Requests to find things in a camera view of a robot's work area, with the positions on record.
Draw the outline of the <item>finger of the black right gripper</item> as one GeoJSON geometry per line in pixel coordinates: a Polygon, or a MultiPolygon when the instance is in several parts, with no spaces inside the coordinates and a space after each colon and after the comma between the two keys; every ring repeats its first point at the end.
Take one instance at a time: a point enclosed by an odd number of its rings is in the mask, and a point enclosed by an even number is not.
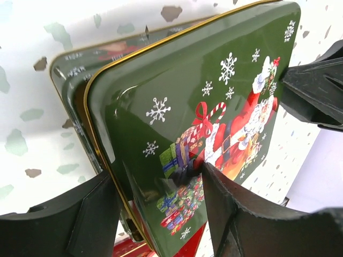
{"type": "Polygon", "coordinates": [[[312,63],[286,68],[281,106],[321,129],[342,131],[342,40],[312,63]]]}

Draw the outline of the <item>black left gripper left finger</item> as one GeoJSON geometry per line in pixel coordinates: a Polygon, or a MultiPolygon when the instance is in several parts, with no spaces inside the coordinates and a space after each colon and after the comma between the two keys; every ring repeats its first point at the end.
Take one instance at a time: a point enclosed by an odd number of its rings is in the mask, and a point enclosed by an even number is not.
{"type": "Polygon", "coordinates": [[[1,256],[112,256],[118,192],[102,172],[34,207],[1,216],[1,256]]]}

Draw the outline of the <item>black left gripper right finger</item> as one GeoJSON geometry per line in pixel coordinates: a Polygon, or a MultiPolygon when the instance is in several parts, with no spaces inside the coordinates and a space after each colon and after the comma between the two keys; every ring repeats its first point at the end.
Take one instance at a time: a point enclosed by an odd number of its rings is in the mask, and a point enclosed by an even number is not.
{"type": "Polygon", "coordinates": [[[342,208],[289,209],[207,163],[202,177],[215,256],[342,256],[342,208]]]}

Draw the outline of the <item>green tin lid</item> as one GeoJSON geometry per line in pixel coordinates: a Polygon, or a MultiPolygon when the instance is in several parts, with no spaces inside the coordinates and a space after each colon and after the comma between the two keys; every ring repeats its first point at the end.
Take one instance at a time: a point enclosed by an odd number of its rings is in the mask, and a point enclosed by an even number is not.
{"type": "Polygon", "coordinates": [[[291,1],[214,16],[110,63],[84,109],[98,151],[158,256],[178,256],[206,223],[199,166],[254,171],[268,143],[300,21],[291,1]]]}

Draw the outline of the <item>green cookie tin box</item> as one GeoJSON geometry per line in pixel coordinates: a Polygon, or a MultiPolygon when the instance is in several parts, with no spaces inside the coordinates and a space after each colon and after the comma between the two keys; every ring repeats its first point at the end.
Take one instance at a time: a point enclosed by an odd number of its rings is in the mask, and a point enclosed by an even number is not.
{"type": "Polygon", "coordinates": [[[55,58],[50,68],[51,79],[95,170],[108,173],[115,184],[122,202],[121,222],[134,241],[152,244],[167,238],[172,244],[175,238],[179,238],[182,244],[188,244],[201,239],[202,228],[192,232],[187,226],[187,221],[195,216],[204,199],[201,179],[187,179],[182,187],[177,188],[170,180],[170,175],[175,169],[186,167],[189,160],[196,156],[204,138],[209,135],[211,115],[206,109],[197,110],[196,122],[175,139],[162,155],[164,178],[158,180],[155,191],[147,192],[146,198],[158,198],[157,210],[165,214],[166,218],[157,231],[149,234],[140,222],[141,215],[136,212],[128,176],[121,168],[113,168],[115,155],[112,145],[108,138],[100,139],[98,122],[91,115],[90,95],[95,86],[94,74],[107,64],[201,22],[201,19],[196,19],[174,27],[146,31],[144,35],[129,36],[63,53],[55,58]]]}

